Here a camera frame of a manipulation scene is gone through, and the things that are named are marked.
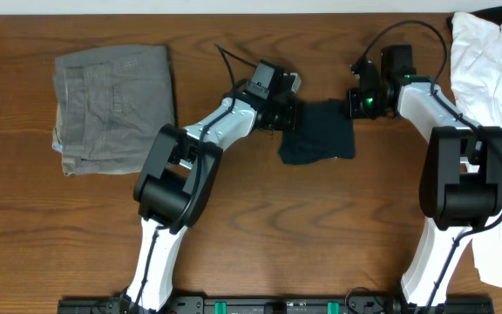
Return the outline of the black t-shirt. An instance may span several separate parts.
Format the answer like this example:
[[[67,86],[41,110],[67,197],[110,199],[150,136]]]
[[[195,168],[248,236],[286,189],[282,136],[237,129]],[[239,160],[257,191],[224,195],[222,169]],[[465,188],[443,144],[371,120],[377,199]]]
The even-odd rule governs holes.
[[[282,134],[278,154],[284,164],[356,157],[353,122],[341,112],[341,103],[339,99],[328,99],[304,105],[298,128]]]

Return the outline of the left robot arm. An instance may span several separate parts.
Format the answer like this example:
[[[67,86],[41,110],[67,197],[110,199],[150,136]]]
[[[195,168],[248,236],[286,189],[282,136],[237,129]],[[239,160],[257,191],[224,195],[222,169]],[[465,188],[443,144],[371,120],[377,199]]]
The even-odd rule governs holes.
[[[173,269],[183,236],[200,218],[220,159],[257,128],[291,130],[300,105],[295,72],[242,80],[200,122],[160,128],[133,190],[142,242],[132,283],[119,299],[122,313],[157,313],[173,291]]]

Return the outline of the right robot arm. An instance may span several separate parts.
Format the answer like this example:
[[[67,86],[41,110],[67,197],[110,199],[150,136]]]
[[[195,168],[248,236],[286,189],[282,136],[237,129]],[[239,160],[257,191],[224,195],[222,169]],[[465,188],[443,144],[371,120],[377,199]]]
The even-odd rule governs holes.
[[[427,141],[418,198],[424,229],[400,279],[401,313],[443,313],[449,282],[468,243],[502,221],[502,128],[466,118],[433,78],[410,61],[383,72],[365,58],[350,70],[358,86],[344,114],[407,119]]]

